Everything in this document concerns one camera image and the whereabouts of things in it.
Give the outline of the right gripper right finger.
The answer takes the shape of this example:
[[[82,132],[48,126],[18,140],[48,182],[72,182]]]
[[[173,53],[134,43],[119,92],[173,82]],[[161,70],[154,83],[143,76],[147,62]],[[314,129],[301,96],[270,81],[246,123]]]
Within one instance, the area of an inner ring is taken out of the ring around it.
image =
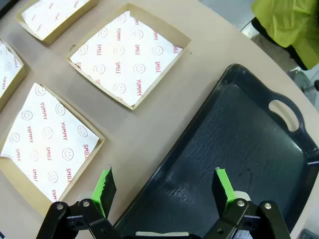
[[[273,201],[255,205],[238,198],[225,169],[216,168],[212,193],[219,219],[204,236],[205,239],[232,239],[238,230],[248,231],[254,239],[289,239],[290,233],[282,213]]]

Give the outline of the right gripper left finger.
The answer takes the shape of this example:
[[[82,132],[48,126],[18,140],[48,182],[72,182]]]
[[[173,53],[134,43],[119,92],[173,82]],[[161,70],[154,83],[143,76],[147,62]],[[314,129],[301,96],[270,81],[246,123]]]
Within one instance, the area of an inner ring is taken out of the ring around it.
[[[73,205],[57,201],[51,204],[37,234],[38,239],[74,239],[80,231],[89,231],[93,239],[119,239],[108,221],[116,193],[112,169],[104,170],[89,198]]]

